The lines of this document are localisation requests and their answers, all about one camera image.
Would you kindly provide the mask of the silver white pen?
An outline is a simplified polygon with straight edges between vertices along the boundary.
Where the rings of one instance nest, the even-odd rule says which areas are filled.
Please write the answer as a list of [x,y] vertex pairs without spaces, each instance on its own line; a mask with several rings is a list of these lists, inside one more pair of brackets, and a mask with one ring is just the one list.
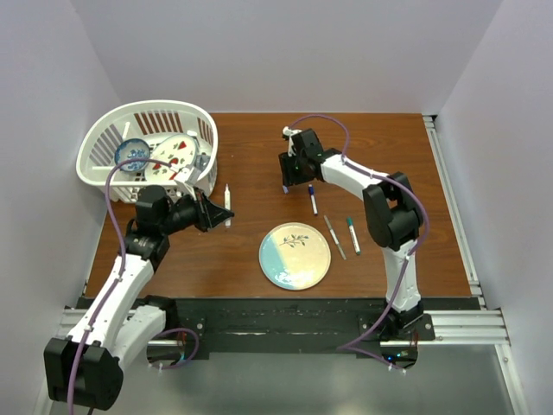
[[[231,199],[231,190],[228,184],[225,185],[225,191],[224,191],[224,203],[225,203],[225,209],[230,210],[232,207],[232,199]],[[231,219],[227,219],[225,221],[225,227],[229,228],[232,224]]]

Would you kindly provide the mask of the white purple marker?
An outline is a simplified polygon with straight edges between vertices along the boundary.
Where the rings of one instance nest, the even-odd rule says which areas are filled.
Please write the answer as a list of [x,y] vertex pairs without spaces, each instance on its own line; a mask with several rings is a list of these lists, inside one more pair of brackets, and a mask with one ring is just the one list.
[[316,202],[316,198],[315,198],[315,189],[314,189],[312,184],[308,185],[308,193],[309,193],[309,198],[310,198],[313,214],[314,214],[314,216],[317,216],[319,214],[319,210],[318,210],[317,202]]

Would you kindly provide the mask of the teal white marker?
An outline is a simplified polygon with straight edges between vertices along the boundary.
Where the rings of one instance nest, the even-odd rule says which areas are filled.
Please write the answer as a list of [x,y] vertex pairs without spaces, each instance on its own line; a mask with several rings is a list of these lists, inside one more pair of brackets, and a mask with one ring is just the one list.
[[347,227],[348,227],[351,239],[352,239],[353,249],[355,251],[355,254],[360,255],[361,254],[361,249],[360,249],[360,245],[359,245],[358,236],[357,236],[355,228],[354,228],[353,219],[351,217],[347,217],[346,218],[346,223],[347,223]]

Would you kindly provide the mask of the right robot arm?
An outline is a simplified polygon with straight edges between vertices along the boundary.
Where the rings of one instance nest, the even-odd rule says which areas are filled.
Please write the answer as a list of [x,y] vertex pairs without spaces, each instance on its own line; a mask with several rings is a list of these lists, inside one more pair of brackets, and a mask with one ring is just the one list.
[[325,150],[315,131],[283,128],[288,149],[279,155],[283,185],[313,180],[333,184],[364,203],[368,232],[382,250],[387,292],[381,316],[357,340],[378,329],[405,339],[423,315],[416,275],[416,251],[428,236],[429,217],[408,177],[387,175],[356,163],[338,150]]

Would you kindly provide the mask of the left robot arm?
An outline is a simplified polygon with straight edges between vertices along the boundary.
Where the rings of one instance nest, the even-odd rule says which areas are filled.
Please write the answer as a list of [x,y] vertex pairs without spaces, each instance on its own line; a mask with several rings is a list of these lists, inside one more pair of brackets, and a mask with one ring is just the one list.
[[62,338],[44,349],[48,396],[70,410],[81,405],[106,411],[120,394],[124,372],[155,336],[181,332],[175,302],[132,305],[169,249],[169,237],[188,227],[207,232],[234,213],[211,202],[199,188],[171,201],[163,187],[143,188],[110,276],[92,305]]

